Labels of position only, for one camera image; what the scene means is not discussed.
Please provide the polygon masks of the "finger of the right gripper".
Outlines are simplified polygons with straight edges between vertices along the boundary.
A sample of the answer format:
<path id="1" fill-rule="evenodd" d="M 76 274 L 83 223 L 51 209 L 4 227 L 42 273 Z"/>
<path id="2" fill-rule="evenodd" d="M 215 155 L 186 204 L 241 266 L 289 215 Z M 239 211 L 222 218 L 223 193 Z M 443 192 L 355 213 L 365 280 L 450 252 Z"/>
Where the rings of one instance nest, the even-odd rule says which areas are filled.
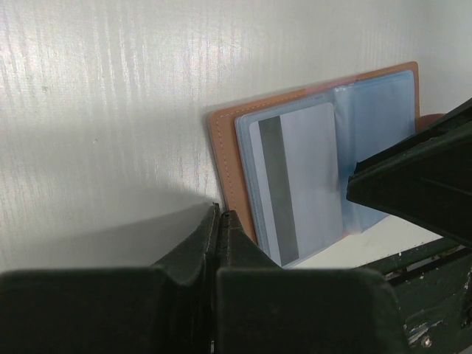
<path id="1" fill-rule="evenodd" d="M 471 102 L 357 163 L 347 200 L 471 246 Z"/>

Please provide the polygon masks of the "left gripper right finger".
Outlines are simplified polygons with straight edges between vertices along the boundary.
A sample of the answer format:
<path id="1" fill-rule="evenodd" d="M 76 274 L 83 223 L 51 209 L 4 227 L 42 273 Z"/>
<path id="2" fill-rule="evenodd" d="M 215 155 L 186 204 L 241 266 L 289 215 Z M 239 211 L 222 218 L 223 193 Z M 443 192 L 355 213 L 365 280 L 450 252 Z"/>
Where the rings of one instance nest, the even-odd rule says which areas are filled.
<path id="1" fill-rule="evenodd" d="M 408 353 L 392 287 L 375 271 L 285 270 L 221 216 L 215 275 L 218 353 Z"/>

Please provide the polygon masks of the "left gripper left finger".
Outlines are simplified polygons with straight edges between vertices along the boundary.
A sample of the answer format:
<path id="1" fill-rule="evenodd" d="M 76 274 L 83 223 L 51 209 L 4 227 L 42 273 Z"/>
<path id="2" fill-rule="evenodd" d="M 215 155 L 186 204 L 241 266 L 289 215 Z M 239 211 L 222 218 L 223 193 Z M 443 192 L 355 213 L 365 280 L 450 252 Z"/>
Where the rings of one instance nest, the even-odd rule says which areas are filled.
<path id="1" fill-rule="evenodd" d="M 208 353 L 221 220 L 212 205 L 152 265 L 9 271 L 1 276 L 3 353 Z"/>

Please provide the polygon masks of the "tan leather card holder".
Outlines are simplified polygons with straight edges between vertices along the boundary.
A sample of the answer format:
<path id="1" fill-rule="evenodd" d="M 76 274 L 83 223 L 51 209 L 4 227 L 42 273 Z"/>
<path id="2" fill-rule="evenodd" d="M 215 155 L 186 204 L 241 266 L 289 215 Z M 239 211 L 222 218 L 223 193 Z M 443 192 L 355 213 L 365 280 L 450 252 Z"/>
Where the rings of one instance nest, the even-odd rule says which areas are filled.
<path id="1" fill-rule="evenodd" d="M 348 179 L 415 133 L 419 118 L 414 61 L 216 111 L 209 130 L 226 205 L 272 261 L 292 268 L 386 217 L 348 201 Z"/>

